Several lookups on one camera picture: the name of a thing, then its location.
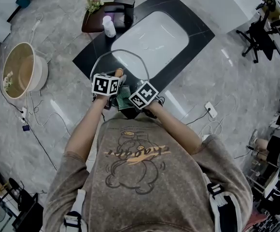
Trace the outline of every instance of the black countertop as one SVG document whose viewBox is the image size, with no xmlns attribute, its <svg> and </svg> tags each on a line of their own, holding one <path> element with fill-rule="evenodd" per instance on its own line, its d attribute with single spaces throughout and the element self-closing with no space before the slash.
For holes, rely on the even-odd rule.
<svg viewBox="0 0 280 232">
<path fill-rule="evenodd" d="M 215 35 L 200 20 L 200 18 L 180 0 L 145 1 L 135 7 L 133 25 L 137 24 L 154 11 L 167 13 L 186 31 L 189 37 L 188 45 L 163 70 L 161 70 L 154 78 L 150 79 L 150 83 L 161 92 L 214 38 Z M 79 53 L 79 55 L 73 60 L 73 63 L 87 76 L 87 78 L 89 78 L 96 60 L 102 54 L 109 52 L 112 43 L 127 30 L 128 28 L 117 29 L 116 36 L 113 38 L 108 38 L 105 33 L 102 32 Z"/>
</svg>

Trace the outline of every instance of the power strip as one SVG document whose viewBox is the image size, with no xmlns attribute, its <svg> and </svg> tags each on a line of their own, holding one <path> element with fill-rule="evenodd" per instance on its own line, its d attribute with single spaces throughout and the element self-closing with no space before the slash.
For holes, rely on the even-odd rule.
<svg viewBox="0 0 280 232">
<path fill-rule="evenodd" d="M 26 107 L 22 107 L 22 117 L 24 118 L 24 119 L 26 119 L 26 115 L 27 115 L 27 113 L 28 113 L 28 110 L 26 109 Z"/>
<path fill-rule="evenodd" d="M 215 110 L 215 108 L 213 107 L 213 105 L 211 104 L 211 102 L 208 102 L 207 104 L 204 105 L 205 109 L 209 112 L 209 115 L 212 118 L 216 118 L 217 116 L 217 111 Z"/>
</svg>

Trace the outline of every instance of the white bottle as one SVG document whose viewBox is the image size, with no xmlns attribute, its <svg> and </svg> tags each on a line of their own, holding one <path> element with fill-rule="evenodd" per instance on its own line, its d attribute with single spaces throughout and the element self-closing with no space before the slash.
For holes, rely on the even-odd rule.
<svg viewBox="0 0 280 232">
<path fill-rule="evenodd" d="M 105 28 L 105 34 L 109 38 L 113 38 L 116 35 L 115 27 L 111 21 L 111 17 L 106 15 L 102 20 L 103 27 Z"/>
</svg>

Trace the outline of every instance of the gray t-shirt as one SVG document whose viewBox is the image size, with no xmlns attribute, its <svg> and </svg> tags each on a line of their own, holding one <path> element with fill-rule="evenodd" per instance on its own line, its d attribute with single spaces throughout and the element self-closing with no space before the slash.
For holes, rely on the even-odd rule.
<svg viewBox="0 0 280 232">
<path fill-rule="evenodd" d="M 242 223 L 252 192 L 217 136 L 190 156 L 155 120 L 111 119 L 101 126 L 95 165 L 66 153 L 50 186 L 45 232 L 59 231 L 77 196 L 86 191 L 83 219 L 90 232 L 213 232 L 209 194 L 201 169 L 238 199 Z"/>
</svg>

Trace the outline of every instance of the power outlet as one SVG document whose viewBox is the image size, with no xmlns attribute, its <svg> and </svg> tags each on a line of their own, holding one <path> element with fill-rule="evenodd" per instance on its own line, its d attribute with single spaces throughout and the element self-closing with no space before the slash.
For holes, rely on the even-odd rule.
<svg viewBox="0 0 280 232">
<path fill-rule="evenodd" d="M 213 105 L 211 104 L 211 102 L 208 102 L 207 104 L 204 105 L 204 107 L 206 108 L 207 111 L 209 111 L 209 115 L 212 118 L 216 118 L 217 116 L 217 111 L 215 110 L 215 108 L 213 107 Z"/>
</svg>

